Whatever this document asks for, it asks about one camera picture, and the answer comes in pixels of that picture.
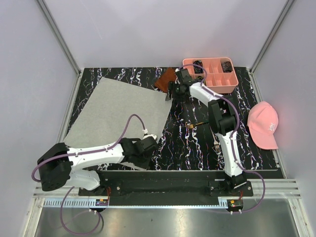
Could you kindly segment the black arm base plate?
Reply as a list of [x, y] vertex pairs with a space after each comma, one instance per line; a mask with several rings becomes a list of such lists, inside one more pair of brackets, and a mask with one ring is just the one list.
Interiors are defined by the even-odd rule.
[[104, 196], [110, 192], [111, 196], [121, 197], [127, 194], [154, 193], [192, 193], [211, 197], [252, 197], [254, 192], [251, 183], [234, 190], [229, 190], [225, 182], [220, 180], [193, 179], [139, 179], [139, 180], [105, 180], [98, 188], [88, 191], [79, 189], [79, 196]]

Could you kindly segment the grey cloth napkin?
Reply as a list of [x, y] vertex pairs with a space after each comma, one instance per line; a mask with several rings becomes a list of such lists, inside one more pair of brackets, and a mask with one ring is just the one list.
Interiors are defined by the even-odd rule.
[[166, 94], [101, 78], [64, 143], [72, 148], [108, 145], [121, 138], [162, 135], [172, 102]]

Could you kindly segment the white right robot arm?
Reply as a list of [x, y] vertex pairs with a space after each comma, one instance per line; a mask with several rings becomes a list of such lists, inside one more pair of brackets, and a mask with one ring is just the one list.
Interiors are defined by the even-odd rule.
[[210, 130], [218, 137], [224, 158], [225, 180], [221, 188], [228, 195], [237, 195], [247, 182], [240, 164], [237, 147], [239, 116], [232, 100], [209, 89], [203, 82], [192, 79], [187, 69], [175, 70], [176, 81], [170, 81], [166, 100], [183, 101], [187, 97], [198, 99], [208, 108]]

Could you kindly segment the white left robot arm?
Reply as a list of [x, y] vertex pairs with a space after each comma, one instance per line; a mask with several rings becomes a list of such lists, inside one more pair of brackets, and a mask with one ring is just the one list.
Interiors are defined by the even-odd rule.
[[146, 170], [158, 149], [157, 136], [145, 134], [140, 138], [122, 138], [104, 146], [72, 148], [57, 143], [42, 155], [35, 170], [36, 180], [44, 192], [51, 192], [64, 186], [83, 188], [95, 195], [102, 195], [107, 188], [92, 166], [120, 164], [136, 170]]

